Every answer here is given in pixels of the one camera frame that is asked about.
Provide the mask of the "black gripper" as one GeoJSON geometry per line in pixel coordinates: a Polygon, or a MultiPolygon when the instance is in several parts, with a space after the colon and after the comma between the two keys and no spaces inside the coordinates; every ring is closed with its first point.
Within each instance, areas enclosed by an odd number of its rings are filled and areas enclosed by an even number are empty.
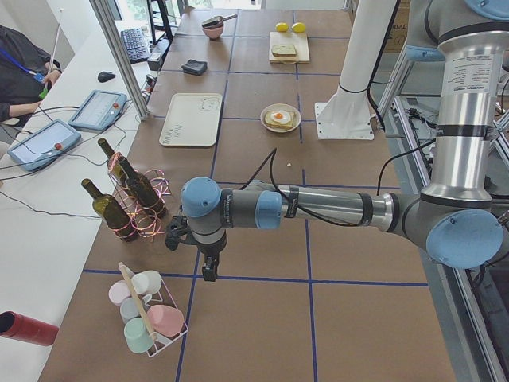
{"type": "Polygon", "coordinates": [[[218,240],[213,244],[201,244],[199,251],[204,255],[204,264],[202,266],[202,276],[206,282],[215,282],[220,263],[220,252],[225,248],[225,241],[218,240]]]}

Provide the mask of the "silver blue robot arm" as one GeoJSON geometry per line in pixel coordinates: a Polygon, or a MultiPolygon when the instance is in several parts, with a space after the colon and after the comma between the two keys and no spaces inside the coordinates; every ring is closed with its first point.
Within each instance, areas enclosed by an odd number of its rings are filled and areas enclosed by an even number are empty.
{"type": "Polygon", "coordinates": [[[393,233],[451,268],[482,265],[504,241],[484,178],[507,47],[505,1],[412,2],[408,51],[417,59],[445,60],[430,183],[417,196],[370,196],[274,181],[222,189],[196,177],[181,190],[181,213],[166,229],[167,248],[197,247],[204,255],[202,275],[213,281],[229,228],[276,229],[283,219],[311,218],[393,233]]]}

